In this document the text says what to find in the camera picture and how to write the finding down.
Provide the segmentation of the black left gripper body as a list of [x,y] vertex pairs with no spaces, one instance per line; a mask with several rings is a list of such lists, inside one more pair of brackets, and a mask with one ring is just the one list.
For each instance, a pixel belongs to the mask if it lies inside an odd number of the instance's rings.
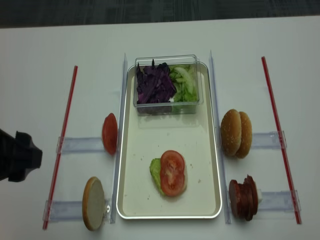
[[0,179],[10,182],[22,182],[27,175],[39,169],[43,152],[33,143],[32,137],[17,131],[12,137],[0,131]]

